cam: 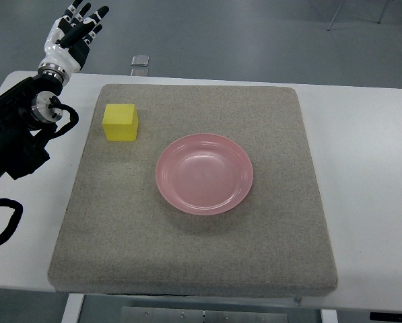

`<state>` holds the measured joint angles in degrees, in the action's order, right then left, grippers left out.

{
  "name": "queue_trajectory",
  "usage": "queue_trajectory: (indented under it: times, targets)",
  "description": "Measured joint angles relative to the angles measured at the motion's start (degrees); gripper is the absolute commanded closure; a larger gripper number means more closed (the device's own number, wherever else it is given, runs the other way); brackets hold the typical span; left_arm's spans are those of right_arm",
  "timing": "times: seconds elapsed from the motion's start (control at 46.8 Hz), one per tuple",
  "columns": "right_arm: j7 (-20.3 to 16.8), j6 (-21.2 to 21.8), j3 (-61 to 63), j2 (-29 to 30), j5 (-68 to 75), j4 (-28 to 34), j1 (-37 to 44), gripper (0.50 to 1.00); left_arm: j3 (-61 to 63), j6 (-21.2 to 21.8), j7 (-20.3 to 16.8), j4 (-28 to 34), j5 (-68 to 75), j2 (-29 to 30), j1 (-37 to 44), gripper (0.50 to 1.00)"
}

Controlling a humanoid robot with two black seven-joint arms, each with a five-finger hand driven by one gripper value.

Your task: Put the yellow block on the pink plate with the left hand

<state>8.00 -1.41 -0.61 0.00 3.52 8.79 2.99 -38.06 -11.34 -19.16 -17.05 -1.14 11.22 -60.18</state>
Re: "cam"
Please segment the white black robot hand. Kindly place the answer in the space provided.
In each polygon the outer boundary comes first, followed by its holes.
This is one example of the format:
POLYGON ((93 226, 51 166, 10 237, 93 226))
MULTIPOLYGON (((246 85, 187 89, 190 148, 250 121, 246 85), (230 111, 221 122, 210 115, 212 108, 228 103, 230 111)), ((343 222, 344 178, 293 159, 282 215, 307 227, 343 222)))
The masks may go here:
POLYGON ((91 44, 102 30, 101 21, 109 12, 109 7, 102 6, 89 13, 91 6, 72 1, 54 22, 44 43, 45 57, 38 66, 39 73, 49 70, 68 78, 82 70, 91 44))

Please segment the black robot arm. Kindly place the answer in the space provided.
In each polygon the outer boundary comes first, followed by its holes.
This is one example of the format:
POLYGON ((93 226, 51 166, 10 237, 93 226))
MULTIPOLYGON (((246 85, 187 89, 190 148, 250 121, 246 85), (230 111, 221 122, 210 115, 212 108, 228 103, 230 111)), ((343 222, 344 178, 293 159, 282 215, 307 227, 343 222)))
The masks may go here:
POLYGON ((79 122, 78 113, 58 99, 68 81, 63 68, 43 63, 36 76, 0 95, 0 177, 34 173, 50 159, 48 142, 79 122))

